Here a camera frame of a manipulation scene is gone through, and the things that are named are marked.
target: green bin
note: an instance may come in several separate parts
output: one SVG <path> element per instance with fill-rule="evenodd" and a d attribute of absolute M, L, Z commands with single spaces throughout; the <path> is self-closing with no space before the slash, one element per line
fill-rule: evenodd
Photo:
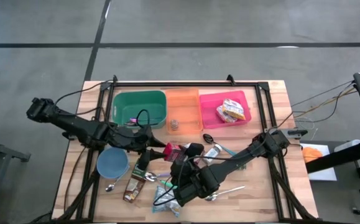
<path fill-rule="evenodd" d="M 119 93 L 113 100 L 113 122 L 124 125 L 130 118 L 136 118 L 142 110 L 148 110 L 152 128 L 161 128 L 165 124 L 167 107 L 166 95 L 162 91 L 133 91 Z M 142 112 L 139 124 L 147 124 L 147 113 Z"/>

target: plastic bin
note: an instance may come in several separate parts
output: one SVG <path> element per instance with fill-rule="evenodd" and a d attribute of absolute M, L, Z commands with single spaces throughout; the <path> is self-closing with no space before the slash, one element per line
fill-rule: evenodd
<path fill-rule="evenodd" d="M 183 88 L 166 90 L 167 119 L 169 134 L 196 134 L 203 129 L 200 113 L 199 90 Z M 178 121 L 178 128 L 172 129 L 171 120 Z"/>
<path fill-rule="evenodd" d="M 125 125 L 130 118 L 136 118 L 142 110 L 148 110 L 151 128 L 161 128 L 165 124 L 167 115 L 166 96 L 164 92 L 153 91 L 134 91 L 119 93 L 113 100 L 112 119 L 119 125 Z M 147 113 L 142 112 L 139 123 L 147 124 Z M 138 128 L 138 126 L 127 126 L 128 128 Z"/>
<path fill-rule="evenodd" d="M 223 104 L 224 99 L 231 99 L 240 103 L 244 110 L 245 120 L 238 119 L 234 123 L 225 123 L 217 115 L 216 111 L 217 107 Z M 224 93 L 200 95 L 200 109 L 202 113 L 203 127 L 206 129 L 242 125 L 246 124 L 252 119 L 243 91 L 230 91 Z"/>

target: white handle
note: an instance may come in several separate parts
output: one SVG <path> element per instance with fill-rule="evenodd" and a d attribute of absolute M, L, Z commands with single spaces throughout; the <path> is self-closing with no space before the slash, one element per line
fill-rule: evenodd
<path fill-rule="evenodd" d="M 245 186 L 236 187 L 236 188 L 231 189 L 231 190 L 225 190 L 225 191 L 223 191 L 223 192 L 218 193 L 217 195 L 225 194 L 225 193 L 228 193 L 228 192 L 233 192 L 233 191 L 235 191 L 235 190 L 241 190 L 241 189 L 243 189 L 243 188 L 245 188 Z"/>

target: orange object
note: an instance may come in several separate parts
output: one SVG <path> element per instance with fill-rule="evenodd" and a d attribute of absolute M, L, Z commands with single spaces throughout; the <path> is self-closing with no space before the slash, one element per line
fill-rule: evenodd
<path fill-rule="evenodd" d="M 167 117 L 166 127 L 169 134 L 196 134 L 203 129 L 200 112 L 199 90 L 182 88 L 166 90 Z M 173 129 L 170 122 L 175 120 L 178 126 Z"/>
<path fill-rule="evenodd" d="M 306 163 L 314 161 L 315 159 L 323 156 L 322 152 L 312 147 L 304 147 L 302 152 L 303 152 L 304 161 Z"/>

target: pink bin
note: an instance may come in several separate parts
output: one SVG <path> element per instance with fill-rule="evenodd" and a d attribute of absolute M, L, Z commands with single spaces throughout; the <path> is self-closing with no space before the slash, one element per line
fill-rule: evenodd
<path fill-rule="evenodd" d="M 217 115 L 216 108 L 223 104 L 224 99 L 231 99 L 240 103 L 243 107 L 244 116 L 246 119 L 239 119 L 234 123 L 225 123 L 223 120 L 221 120 L 221 118 Z M 200 110 L 202 113 L 203 127 L 206 129 L 242 125 L 246 124 L 252 119 L 243 91 L 230 91 L 225 93 L 200 95 Z"/>

